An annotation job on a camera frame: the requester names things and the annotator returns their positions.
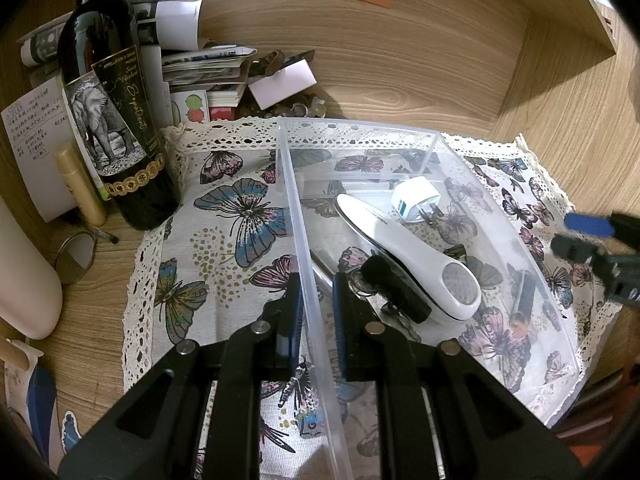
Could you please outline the butterfly print lace cloth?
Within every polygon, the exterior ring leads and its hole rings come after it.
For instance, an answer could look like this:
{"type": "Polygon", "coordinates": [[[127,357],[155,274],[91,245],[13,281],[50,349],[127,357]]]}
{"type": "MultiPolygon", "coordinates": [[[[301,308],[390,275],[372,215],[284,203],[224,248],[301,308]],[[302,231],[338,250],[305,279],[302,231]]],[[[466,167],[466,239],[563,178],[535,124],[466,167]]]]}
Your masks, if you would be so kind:
{"type": "Polygon", "coordinates": [[[128,286],[122,374],[212,344],[311,286],[298,364],[260,393],[265,479],[375,479],[375,388],[338,366],[331,280],[408,339],[449,338],[544,424],[573,403],[620,306],[555,257],[572,204],[524,140],[493,144],[346,120],[164,130],[182,203],[146,232],[128,286]]]}

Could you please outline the white plug adapter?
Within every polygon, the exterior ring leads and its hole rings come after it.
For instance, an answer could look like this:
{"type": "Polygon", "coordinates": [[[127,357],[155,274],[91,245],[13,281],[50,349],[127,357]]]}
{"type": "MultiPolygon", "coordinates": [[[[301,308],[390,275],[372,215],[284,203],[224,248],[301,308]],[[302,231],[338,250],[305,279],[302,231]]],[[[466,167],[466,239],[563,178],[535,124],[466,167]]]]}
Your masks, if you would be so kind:
{"type": "Polygon", "coordinates": [[[416,223],[423,220],[424,212],[440,202],[440,193],[426,177],[403,180],[393,189],[390,203],[402,221],[416,223]]]}

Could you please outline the dark wine bottle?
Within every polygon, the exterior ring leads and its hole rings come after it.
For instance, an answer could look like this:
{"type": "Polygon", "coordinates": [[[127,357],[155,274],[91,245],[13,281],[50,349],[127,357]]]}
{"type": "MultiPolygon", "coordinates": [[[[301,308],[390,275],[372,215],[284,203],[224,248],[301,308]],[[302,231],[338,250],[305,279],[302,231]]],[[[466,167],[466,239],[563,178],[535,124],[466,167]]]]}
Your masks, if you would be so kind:
{"type": "Polygon", "coordinates": [[[152,119],[126,0],[76,0],[58,62],[73,122],[108,196],[134,229],[157,228],[180,195],[152,119]]]}

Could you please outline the stack of books and papers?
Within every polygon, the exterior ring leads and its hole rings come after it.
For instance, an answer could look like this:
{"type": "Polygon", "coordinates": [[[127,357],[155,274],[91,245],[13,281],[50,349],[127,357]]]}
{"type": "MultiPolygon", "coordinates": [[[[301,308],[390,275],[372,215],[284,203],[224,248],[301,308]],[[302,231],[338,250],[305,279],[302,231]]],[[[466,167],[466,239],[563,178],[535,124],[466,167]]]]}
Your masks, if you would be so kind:
{"type": "MultiPolygon", "coordinates": [[[[130,8],[155,129],[178,126],[184,122],[208,122],[208,97],[212,88],[221,84],[235,84],[248,90],[248,84],[254,79],[272,76],[283,67],[301,60],[307,61],[303,56],[278,55],[271,61],[262,58],[254,62],[252,57],[255,49],[242,46],[200,49],[198,38],[190,25],[200,12],[200,4],[196,0],[145,1],[142,6],[154,14],[150,24],[156,34],[160,33],[168,20],[168,16],[162,12],[164,9],[176,20],[175,26],[172,26],[176,34],[173,40],[166,42],[157,39],[152,44],[146,44],[140,32],[148,22],[140,20],[130,8]]],[[[58,62],[58,40],[66,21],[40,30],[22,43],[21,59],[25,65],[58,62]]]]}

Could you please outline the white handheld lint shaver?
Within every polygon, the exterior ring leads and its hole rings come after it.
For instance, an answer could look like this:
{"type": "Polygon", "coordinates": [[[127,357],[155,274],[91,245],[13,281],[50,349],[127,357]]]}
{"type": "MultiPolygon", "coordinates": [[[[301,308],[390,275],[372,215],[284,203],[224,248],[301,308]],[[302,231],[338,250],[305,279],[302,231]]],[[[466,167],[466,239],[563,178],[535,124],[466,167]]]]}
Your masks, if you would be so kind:
{"type": "Polygon", "coordinates": [[[467,321],[480,307],[480,284],[462,262],[431,248],[386,212],[342,193],[335,206],[343,220],[384,258],[431,307],[427,320],[467,321]]]}

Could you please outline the yellow lip balm tube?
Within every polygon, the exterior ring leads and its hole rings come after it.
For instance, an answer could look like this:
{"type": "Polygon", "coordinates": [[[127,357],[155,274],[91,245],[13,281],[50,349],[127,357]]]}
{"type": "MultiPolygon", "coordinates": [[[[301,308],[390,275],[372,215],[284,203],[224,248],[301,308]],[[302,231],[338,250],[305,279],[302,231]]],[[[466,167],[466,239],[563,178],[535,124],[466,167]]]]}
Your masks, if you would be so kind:
{"type": "Polygon", "coordinates": [[[92,226],[103,226],[107,220],[107,213],[89,177],[76,142],[67,140],[58,144],[54,150],[54,160],[81,214],[92,226]]]}

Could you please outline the brown black small object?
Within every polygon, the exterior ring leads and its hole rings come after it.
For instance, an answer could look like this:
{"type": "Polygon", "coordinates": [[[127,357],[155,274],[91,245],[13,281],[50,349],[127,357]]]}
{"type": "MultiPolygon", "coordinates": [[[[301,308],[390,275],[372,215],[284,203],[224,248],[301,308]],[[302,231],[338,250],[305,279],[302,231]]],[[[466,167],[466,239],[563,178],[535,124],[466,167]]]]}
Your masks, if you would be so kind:
{"type": "Polygon", "coordinates": [[[532,277],[532,274],[525,271],[522,273],[522,277],[518,283],[518,293],[514,300],[509,321],[510,329],[518,339],[525,338],[529,333],[535,294],[535,279],[532,277]]]}

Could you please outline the round eyeglasses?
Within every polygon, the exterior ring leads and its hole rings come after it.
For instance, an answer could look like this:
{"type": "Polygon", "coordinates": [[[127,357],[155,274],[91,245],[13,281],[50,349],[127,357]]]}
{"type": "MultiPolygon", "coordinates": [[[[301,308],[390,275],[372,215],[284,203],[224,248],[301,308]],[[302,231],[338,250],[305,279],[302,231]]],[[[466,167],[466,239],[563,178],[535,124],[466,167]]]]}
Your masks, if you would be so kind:
{"type": "Polygon", "coordinates": [[[119,237],[104,230],[88,226],[64,240],[54,259],[54,270],[63,286],[75,284],[89,271],[96,255],[99,240],[113,245],[119,243],[119,237]]]}

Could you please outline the white card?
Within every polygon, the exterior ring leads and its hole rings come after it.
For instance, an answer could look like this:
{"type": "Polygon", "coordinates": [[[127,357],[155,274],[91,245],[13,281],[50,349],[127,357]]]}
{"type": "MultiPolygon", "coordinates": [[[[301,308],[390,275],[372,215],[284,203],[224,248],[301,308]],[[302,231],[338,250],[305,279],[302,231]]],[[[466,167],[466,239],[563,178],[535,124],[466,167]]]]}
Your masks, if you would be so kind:
{"type": "Polygon", "coordinates": [[[301,60],[283,67],[272,76],[254,79],[248,84],[258,107],[266,110],[317,83],[308,62],[301,60]]]}

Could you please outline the white handwritten note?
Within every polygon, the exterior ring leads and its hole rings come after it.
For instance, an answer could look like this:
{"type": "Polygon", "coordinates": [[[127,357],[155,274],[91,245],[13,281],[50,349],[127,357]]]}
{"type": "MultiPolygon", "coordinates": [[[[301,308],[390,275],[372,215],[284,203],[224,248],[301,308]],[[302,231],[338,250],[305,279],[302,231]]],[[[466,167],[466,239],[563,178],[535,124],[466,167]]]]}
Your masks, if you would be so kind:
{"type": "Polygon", "coordinates": [[[76,207],[54,159],[55,149],[74,136],[59,76],[48,79],[1,112],[28,194],[44,222],[76,207]]]}

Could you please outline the clear plastic storage bin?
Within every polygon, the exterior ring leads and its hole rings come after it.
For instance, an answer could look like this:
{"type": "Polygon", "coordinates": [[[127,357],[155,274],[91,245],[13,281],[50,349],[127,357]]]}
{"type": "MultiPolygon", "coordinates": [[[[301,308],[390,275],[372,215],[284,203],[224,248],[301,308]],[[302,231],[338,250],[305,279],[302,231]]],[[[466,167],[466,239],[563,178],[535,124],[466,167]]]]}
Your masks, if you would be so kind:
{"type": "Polygon", "coordinates": [[[575,345],[535,258],[436,132],[281,119],[337,479],[575,479],[575,345]]]}

